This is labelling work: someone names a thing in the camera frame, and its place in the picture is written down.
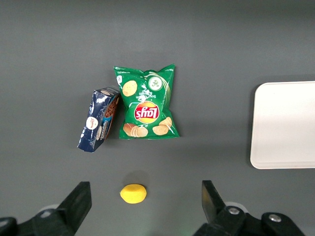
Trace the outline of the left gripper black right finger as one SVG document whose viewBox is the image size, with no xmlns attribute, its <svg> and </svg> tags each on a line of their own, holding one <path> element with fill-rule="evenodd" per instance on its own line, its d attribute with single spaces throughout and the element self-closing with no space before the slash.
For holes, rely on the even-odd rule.
<svg viewBox="0 0 315 236">
<path fill-rule="evenodd" d="M 288 216 L 266 212 L 260 219 L 237 206 L 227 206 L 210 180 L 202 181 L 203 236 L 303 236 Z"/>
</svg>

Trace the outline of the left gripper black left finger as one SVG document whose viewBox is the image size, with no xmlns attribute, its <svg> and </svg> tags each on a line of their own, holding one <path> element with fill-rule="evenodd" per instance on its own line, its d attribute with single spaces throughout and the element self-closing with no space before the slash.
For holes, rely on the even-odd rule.
<svg viewBox="0 0 315 236">
<path fill-rule="evenodd" d="M 73 236 L 92 207 L 91 187 L 80 182 L 57 208 L 40 211 L 21 224 L 14 217 L 0 219 L 2 236 Z"/>
</svg>

